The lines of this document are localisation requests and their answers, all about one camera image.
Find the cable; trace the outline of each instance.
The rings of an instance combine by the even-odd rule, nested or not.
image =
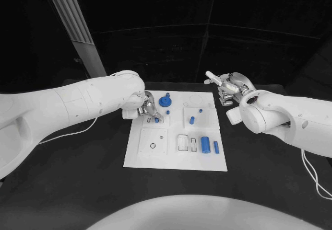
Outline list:
[[[315,181],[315,183],[316,183],[316,192],[317,192],[317,194],[320,195],[322,198],[325,198],[325,199],[328,199],[328,200],[332,200],[332,194],[326,191],[326,189],[325,189],[325,188],[320,186],[320,184],[317,183],[317,174],[316,174],[316,170],[315,170],[315,168],[313,168],[310,162],[309,162],[307,159],[306,159],[306,154],[304,154],[304,150],[303,150],[303,149],[300,150],[300,153],[302,153],[302,161],[303,161],[306,170],[307,170],[307,172],[309,172],[309,174],[310,174],[310,176],[312,176],[312,179],[313,179],[313,181]],[[306,162],[309,163],[309,165],[310,165],[310,167],[312,167],[312,169],[313,169],[315,177],[313,177],[313,174],[312,174],[312,172],[310,172],[310,170],[309,170],[309,168],[307,168],[307,166],[306,166]],[[325,196],[320,194],[319,188],[317,188],[317,187],[320,187],[320,189],[329,194],[330,198],[329,198],[329,197],[325,197]]]
[[[46,141],[39,142],[37,145],[40,145],[40,144],[43,144],[43,143],[49,142],[50,140],[55,140],[55,139],[58,139],[58,138],[60,138],[60,137],[65,137],[65,136],[69,136],[69,135],[82,133],[82,132],[85,132],[88,129],[85,129],[84,131],[79,131],[79,132],[76,132],[76,133],[68,133],[68,134],[65,134],[65,135],[60,135],[60,136],[58,136],[58,137],[55,137],[55,138],[52,138],[52,139],[49,139],[49,140],[46,140]]]

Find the white platform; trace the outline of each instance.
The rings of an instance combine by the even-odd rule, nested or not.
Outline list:
[[[166,95],[166,91],[150,91],[164,121],[156,123],[150,116],[133,120],[123,167],[226,171],[212,93],[167,92],[172,105],[163,108],[159,98]],[[193,125],[189,124],[190,116],[195,117]],[[177,150],[177,135],[188,135],[188,151]],[[202,153],[201,137],[209,137],[211,153]],[[190,148],[192,138],[196,139],[196,152]],[[219,154],[215,153],[213,141],[218,141]]]

